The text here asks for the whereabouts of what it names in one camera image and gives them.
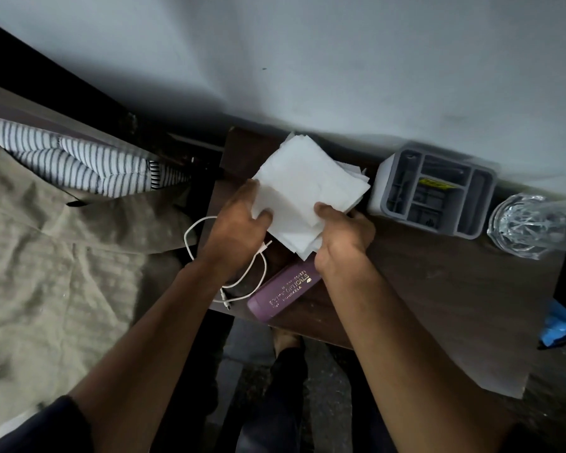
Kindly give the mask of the beige bedsheet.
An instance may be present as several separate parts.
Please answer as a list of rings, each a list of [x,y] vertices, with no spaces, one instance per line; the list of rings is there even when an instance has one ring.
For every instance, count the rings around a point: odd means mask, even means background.
[[[187,194],[73,206],[0,147],[0,426],[69,392],[171,285]]]

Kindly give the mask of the blue plastic packet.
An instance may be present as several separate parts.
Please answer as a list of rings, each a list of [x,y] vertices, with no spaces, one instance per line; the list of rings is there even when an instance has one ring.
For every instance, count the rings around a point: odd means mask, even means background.
[[[537,350],[559,349],[566,346],[566,307],[553,299],[538,339]]]

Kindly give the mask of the clear crystal glass lamp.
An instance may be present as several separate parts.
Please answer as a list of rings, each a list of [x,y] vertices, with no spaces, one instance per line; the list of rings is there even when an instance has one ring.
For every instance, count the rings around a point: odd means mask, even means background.
[[[566,200],[514,194],[495,207],[486,233],[499,249],[520,258],[566,252]]]

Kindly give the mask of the person's dark trouser leg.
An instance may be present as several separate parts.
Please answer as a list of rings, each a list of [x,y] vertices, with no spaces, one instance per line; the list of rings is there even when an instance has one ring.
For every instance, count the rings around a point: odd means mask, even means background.
[[[300,453],[303,384],[308,367],[303,347],[282,350],[270,373],[272,381],[246,420],[235,453]]]

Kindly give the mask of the person's right forearm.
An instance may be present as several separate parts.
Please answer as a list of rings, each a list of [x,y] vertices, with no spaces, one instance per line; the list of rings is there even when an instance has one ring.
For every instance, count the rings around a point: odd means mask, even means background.
[[[365,254],[318,261],[398,453],[498,453],[514,420],[445,353]]]

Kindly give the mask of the person's dark left sleeve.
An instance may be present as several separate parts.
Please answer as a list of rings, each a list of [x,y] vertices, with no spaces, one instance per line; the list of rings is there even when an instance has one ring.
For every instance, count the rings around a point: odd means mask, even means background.
[[[0,438],[0,453],[95,453],[91,425],[70,396],[60,396]]]

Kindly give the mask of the person's right hand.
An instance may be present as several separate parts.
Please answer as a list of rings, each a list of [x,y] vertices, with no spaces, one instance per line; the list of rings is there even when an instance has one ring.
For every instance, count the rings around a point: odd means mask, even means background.
[[[322,245],[315,257],[315,266],[322,278],[325,280],[357,258],[366,258],[375,233],[375,225],[363,213],[355,208],[342,212],[342,231],[322,233]]]

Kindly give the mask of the grey compartment organizer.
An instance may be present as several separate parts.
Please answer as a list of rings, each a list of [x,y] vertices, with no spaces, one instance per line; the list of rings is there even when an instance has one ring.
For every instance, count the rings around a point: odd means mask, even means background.
[[[422,177],[457,185],[438,190]],[[385,159],[374,177],[368,214],[444,236],[474,240],[482,233],[497,174],[427,147],[404,147]]]

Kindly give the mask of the striped pillow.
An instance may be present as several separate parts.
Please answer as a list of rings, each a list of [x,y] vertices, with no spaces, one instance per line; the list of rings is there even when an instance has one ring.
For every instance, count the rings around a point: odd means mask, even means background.
[[[187,184],[188,174],[100,143],[0,119],[0,147],[45,181],[110,198]]]

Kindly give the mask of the purple spectacle case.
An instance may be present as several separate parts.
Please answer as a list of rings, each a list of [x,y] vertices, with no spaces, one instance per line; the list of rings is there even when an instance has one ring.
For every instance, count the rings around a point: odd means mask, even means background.
[[[321,281],[314,257],[292,264],[262,285],[247,302],[255,318],[268,322]]]

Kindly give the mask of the person's left forearm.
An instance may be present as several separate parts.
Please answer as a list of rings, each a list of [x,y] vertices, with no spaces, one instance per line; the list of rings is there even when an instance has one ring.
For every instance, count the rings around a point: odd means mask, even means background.
[[[223,285],[196,258],[69,393],[91,425],[95,453],[148,453]]]

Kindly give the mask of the person's left hand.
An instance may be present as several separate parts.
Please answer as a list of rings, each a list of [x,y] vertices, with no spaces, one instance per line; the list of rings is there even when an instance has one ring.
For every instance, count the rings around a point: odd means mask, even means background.
[[[264,242],[265,234],[251,229],[252,207],[260,183],[249,179],[222,207],[198,259],[206,263],[220,285],[246,267]]]

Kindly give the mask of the person's foot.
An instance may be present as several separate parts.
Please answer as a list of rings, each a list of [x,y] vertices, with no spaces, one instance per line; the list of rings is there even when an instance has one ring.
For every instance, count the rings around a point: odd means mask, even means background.
[[[305,346],[302,336],[275,327],[270,328],[270,330],[272,333],[275,358],[278,358],[279,355],[287,349],[304,350]]]

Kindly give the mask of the stack of white paper napkins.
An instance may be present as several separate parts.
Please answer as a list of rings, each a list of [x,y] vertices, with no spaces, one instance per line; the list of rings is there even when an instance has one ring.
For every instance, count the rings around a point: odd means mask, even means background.
[[[269,210],[268,232],[302,260],[322,245],[324,221],[314,205],[347,213],[370,189],[359,167],[334,161],[309,136],[290,133],[253,179],[259,183],[252,217]]]

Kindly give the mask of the dark wooden bed frame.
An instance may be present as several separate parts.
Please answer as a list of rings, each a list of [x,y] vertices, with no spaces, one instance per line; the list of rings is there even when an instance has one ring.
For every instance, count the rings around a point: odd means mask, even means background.
[[[0,27],[0,96],[93,141],[173,161],[218,164],[222,148],[169,133]]]

